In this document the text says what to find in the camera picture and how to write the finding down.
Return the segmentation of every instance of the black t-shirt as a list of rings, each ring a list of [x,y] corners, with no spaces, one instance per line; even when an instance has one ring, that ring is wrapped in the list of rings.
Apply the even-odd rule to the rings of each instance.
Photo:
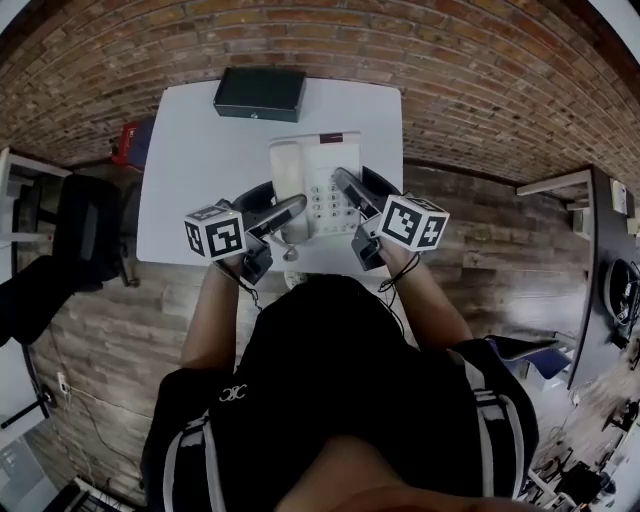
[[[538,429],[526,393],[487,342],[455,350],[514,402],[528,467]],[[312,279],[267,307],[233,375],[181,369],[163,380],[142,461],[151,510],[164,510],[167,447],[207,409],[228,512],[273,510],[336,435],[370,443],[411,486],[482,495],[475,398],[463,368],[446,351],[409,346],[385,306],[352,279]],[[493,449],[513,473],[512,436]],[[179,461],[181,485],[206,488],[202,467]],[[500,478],[496,467],[495,480],[495,494],[510,495],[513,475]],[[188,494],[180,498],[186,509],[204,499]]]

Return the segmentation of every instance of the white box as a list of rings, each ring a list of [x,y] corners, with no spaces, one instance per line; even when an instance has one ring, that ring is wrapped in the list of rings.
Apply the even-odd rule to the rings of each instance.
[[[187,241],[193,252],[212,261],[247,250],[242,214],[208,205],[185,216]]]
[[[448,220],[449,214],[427,199],[391,195],[376,233],[410,251],[432,251]]]

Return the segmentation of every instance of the wooden floor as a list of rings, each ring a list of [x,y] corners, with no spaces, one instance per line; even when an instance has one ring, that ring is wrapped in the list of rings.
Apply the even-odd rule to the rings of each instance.
[[[425,260],[476,336],[501,333],[539,339],[553,331],[577,333],[588,244],[571,232],[570,215],[559,200],[541,195],[519,198],[511,187],[414,167],[405,169],[405,190],[434,200],[451,214],[440,247]],[[47,250],[26,248],[20,264]],[[63,369],[71,385],[81,390],[66,406],[56,393],[60,407],[27,436],[56,485],[80,474],[99,487],[108,483],[116,494],[142,502],[137,463],[158,385],[176,368],[203,272],[137,263],[140,288],[126,289],[116,280],[98,293],[77,294],[33,345],[42,382],[57,390],[56,372]],[[285,291],[279,274],[259,284],[263,304]],[[374,280],[366,284],[377,287]],[[256,313],[242,294],[239,354]],[[582,418],[581,425],[591,418],[588,434],[594,442],[580,440],[585,459],[595,459],[602,449],[604,441],[591,431],[599,430],[613,401],[624,392],[640,392],[637,379],[624,369],[620,372],[614,377],[626,387],[616,389],[605,378],[596,386],[595,398],[590,401],[585,395],[574,415]],[[546,450],[555,440],[547,437],[548,431],[570,410],[567,392],[537,396],[535,402],[541,416],[541,449]],[[100,441],[89,412],[103,440],[119,453]],[[572,424],[567,422],[565,430]]]

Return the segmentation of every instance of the white telephone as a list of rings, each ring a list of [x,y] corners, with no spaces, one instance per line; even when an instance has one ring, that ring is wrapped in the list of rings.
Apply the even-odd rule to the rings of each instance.
[[[355,233],[360,215],[340,192],[333,174],[343,167],[362,178],[360,133],[331,133],[275,139],[269,146],[273,188],[278,201],[307,196],[307,207],[281,230],[291,245],[317,236]]]

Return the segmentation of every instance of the shirt sleeve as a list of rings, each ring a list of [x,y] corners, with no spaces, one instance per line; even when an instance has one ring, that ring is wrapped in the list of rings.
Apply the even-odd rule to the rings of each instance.
[[[538,419],[526,391],[491,348],[486,340],[469,340],[454,349],[480,370],[487,387],[511,399],[518,411],[524,440],[525,468],[531,465],[539,441]]]
[[[150,510],[164,511],[162,480],[171,441],[204,414],[229,378],[219,370],[181,368],[162,380],[140,465]]]

